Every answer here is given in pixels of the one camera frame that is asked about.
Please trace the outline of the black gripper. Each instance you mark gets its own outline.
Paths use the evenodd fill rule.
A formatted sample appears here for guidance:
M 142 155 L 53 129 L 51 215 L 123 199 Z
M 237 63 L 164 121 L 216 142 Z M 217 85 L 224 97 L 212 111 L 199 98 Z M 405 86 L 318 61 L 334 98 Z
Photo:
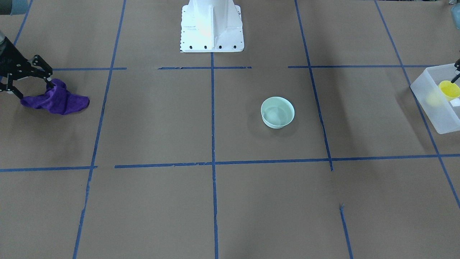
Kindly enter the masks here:
M 1 77 L 7 79 L 7 83 L 1 83 L 1 92 L 11 92 L 20 100 L 24 95 L 13 85 L 14 81 L 36 77 L 45 81 L 46 89 L 54 87 L 52 67 L 40 55 L 35 55 L 32 59 L 25 58 L 6 36 L 1 36 L 0 70 Z

